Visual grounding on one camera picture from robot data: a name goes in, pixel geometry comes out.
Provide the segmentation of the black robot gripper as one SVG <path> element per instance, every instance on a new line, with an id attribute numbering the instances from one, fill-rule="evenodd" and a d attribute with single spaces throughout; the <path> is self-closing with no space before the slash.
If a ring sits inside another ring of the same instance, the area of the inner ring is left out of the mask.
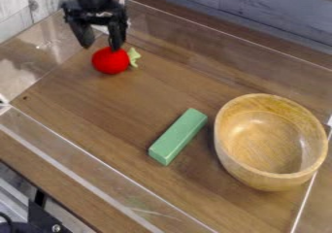
<path id="1" fill-rule="evenodd" d="M 85 8 L 74 0 L 61 6 L 64 20 L 70 27 L 80 45 L 88 49 L 94 42 L 94 33 L 90 24 L 108 25 L 109 46 L 117 51 L 125 42 L 128 16 L 120 10 L 118 2 L 108 1 L 101 7 Z"/>

